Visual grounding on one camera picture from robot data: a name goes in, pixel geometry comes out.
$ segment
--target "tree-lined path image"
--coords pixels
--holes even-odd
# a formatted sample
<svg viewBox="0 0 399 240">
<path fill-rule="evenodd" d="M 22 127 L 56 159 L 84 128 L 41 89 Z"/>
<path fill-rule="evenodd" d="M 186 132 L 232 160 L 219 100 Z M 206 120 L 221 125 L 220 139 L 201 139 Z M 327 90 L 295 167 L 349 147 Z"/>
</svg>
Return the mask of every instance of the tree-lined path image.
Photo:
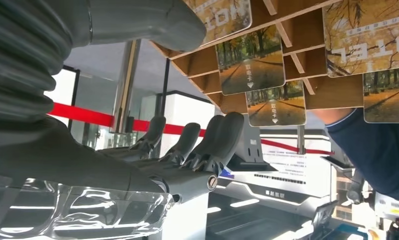
<svg viewBox="0 0 399 240">
<path fill-rule="evenodd" d="M 369 123 L 399 123 L 399 69 L 364 75 L 364 118 Z"/>
<path fill-rule="evenodd" d="M 251 126 L 287 126 L 306 123 L 304 92 L 301 81 L 283 87 L 247 92 Z"/>
<path fill-rule="evenodd" d="M 224 95 L 279 87 L 285 82 L 275 26 L 220 43 L 216 51 Z"/>
</svg>

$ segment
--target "screw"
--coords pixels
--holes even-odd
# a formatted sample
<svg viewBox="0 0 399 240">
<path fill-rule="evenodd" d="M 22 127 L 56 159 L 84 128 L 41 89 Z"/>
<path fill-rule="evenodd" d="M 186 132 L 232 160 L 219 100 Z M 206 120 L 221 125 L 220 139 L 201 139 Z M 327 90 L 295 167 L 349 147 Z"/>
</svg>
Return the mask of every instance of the screw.
<svg viewBox="0 0 399 240">
<path fill-rule="evenodd" d="M 217 177 L 214 176 L 214 175 L 211 175 L 211 176 L 208 178 L 208 185 L 207 185 L 207 187 L 208 187 L 208 189 L 210 189 L 210 190 L 214 190 L 214 189 L 216 188 L 216 186 L 217 186 Z"/>
</svg>

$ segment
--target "blue sleeve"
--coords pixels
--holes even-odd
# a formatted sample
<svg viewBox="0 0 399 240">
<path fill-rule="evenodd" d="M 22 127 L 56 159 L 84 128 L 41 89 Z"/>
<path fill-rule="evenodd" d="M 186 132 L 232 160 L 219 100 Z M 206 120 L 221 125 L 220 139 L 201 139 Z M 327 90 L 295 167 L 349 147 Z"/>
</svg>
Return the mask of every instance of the blue sleeve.
<svg viewBox="0 0 399 240">
<path fill-rule="evenodd" d="M 399 200 L 398 126 L 366 123 L 357 108 L 327 129 L 373 189 Z"/>
</svg>

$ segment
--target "card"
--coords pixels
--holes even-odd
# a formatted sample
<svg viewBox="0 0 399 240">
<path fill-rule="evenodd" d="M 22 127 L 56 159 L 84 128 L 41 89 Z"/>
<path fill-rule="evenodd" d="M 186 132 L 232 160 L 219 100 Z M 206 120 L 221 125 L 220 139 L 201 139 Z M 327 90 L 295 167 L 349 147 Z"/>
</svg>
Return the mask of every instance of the card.
<svg viewBox="0 0 399 240">
<path fill-rule="evenodd" d="M 306 124 L 303 81 L 246 93 L 249 124 L 253 127 Z"/>
<path fill-rule="evenodd" d="M 284 85 L 284 57 L 276 26 L 216 45 L 223 95 Z"/>
<path fill-rule="evenodd" d="M 363 75 L 364 120 L 399 123 L 399 69 Z"/>
<path fill-rule="evenodd" d="M 322 11 L 329 77 L 399 68 L 399 0 L 343 0 Z"/>
<path fill-rule="evenodd" d="M 253 22 L 250 0 L 184 0 L 204 23 L 202 45 L 235 34 Z"/>
</svg>

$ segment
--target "ceiling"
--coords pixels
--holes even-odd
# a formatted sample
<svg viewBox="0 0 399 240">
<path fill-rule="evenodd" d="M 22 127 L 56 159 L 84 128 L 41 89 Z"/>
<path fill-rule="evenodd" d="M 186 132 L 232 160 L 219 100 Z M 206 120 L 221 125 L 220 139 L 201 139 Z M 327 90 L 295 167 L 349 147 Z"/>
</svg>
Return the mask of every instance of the ceiling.
<svg viewBox="0 0 399 240">
<path fill-rule="evenodd" d="M 82 74 L 118 81 L 123 64 L 125 43 L 89 45 L 74 48 L 64 64 L 81 70 Z M 163 91 L 166 59 L 148 40 L 142 40 L 134 75 L 134 87 L 154 93 Z M 206 97 L 186 76 L 170 65 L 167 91 L 180 91 L 196 97 Z"/>
</svg>

